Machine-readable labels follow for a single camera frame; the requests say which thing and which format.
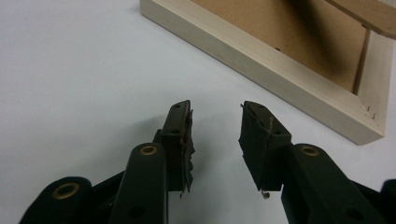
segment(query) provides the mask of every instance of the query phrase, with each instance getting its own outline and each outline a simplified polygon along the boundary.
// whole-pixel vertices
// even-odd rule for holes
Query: light wood
[[[361,88],[358,95],[346,91],[192,1],[141,0],[140,4],[144,16],[231,66],[351,141],[364,145],[384,136],[388,97],[381,98],[382,93],[376,98],[366,97],[367,93]],[[389,89],[388,83],[381,82],[380,87],[373,87],[368,81],[378,76],[383,77],[383,80],[389,78],[388,54],[384,54],[386,58],[373,59],[375,55],[381,54],[378,50],[392,49],[393,42],[384,39],[386,38],[383,36],[370,34],[368,46],[372,47],[367,49],[361,69],[365,71],[361,85],[365,83],[363,86],[369,86],[365,87],[369,91]],[[372,102],[373,98],[382,103]],[[373,119],[373,110],[384,116],[375,115]]]
[[[396,8],[375,0],[326,1],[378,34],[396,38]]]

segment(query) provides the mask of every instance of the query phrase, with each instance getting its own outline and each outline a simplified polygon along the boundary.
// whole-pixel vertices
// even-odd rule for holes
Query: white surface
[[[266,105],[293,143],[324,148],[349,178],[380,190],[396,177],[395,58],[387,136],[357,147],[142,17],[137,0],[1,1],[1,223],[19,222],[57,179],[95,185],[123,170],[185,99],[194,182],[182,200],[170,194],[172,224],[287,223],[280,194],[264,200],[242,159],[245,100]]]

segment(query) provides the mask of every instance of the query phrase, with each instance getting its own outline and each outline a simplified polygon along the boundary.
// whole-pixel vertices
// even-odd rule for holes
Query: wooden frame
[[[385,135],[393,40],[369,34],[353,94],[190,0],[141,0],[140,7],[142,15],[354,143]]]

